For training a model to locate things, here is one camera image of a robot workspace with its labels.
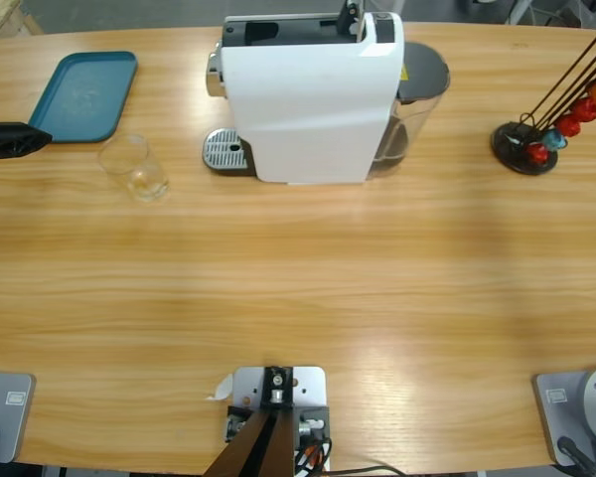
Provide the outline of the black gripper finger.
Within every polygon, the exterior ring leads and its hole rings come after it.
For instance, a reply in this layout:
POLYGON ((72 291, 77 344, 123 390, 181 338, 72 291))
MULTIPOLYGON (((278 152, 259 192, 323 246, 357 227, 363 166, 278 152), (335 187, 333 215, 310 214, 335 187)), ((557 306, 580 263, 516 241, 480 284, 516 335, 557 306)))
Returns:
POLYGON ((53 136, 22 122, 0 122, 0 159, 34 153, 51 143, 53 136))

